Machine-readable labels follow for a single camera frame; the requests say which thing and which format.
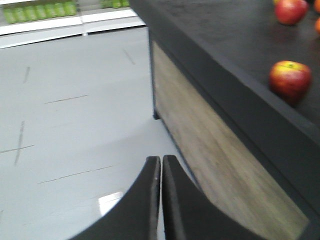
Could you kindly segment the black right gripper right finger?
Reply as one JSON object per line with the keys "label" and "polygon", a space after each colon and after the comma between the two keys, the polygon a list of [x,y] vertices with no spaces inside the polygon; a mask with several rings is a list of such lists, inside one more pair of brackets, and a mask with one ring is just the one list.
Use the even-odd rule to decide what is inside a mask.
{"label": "black right gripper right finger", "polygon": [[167,240],[260,240],[215,207],[174,155],[162,162],[162,209]]}

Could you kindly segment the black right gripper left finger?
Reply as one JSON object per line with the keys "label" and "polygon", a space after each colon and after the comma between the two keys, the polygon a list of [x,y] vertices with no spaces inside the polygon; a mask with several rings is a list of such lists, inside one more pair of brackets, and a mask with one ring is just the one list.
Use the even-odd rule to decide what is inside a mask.
{"label": "black right gripper left finger", "polygon": [[119,202],[73,240],[156,240],[160,206],[161,160],[149,156]]}

